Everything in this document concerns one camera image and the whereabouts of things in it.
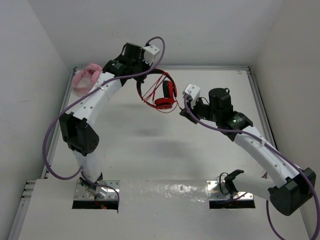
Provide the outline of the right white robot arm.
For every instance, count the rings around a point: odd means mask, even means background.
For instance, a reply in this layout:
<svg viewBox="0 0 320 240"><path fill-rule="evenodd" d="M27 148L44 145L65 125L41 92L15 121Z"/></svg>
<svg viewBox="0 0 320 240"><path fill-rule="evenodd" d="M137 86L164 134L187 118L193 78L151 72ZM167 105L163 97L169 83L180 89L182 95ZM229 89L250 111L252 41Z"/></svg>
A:
<svg viewBox="0 0 320 240"><path fill-rule="evenodd" d="M260 134L253 122L235 111L228 88L213 88L208 92L209 102L203 103L200 88L188 84L183 91L184 109L180 115L197 124L202 120L216 124L213 130L227 136L244 149L266 171L270 179L255 178L236 169L224 177L222 189L227 196L249 192L263 198L285 216L290 216L312 196L315 172L301 169L284 159Z"/></svg>

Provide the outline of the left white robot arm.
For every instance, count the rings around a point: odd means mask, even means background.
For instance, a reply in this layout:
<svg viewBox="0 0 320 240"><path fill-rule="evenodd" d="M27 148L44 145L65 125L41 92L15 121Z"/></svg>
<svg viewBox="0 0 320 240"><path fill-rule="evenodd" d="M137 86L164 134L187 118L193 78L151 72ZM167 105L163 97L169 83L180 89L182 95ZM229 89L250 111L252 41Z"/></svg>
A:
<svg viewBox="0 0 320 240"><path fill-rule="evenodd" d="M155 45L139 46L126 43L121 54L110 60L97 73L95 83L89 91L90 96L82 100L78 107L59 118L63 141L73 152L84 177L93 183L100 180L101 171L95 149L99 144L99 136L94 124L105 104L121 89L128 79L142 82L160 53Z"/></svg>

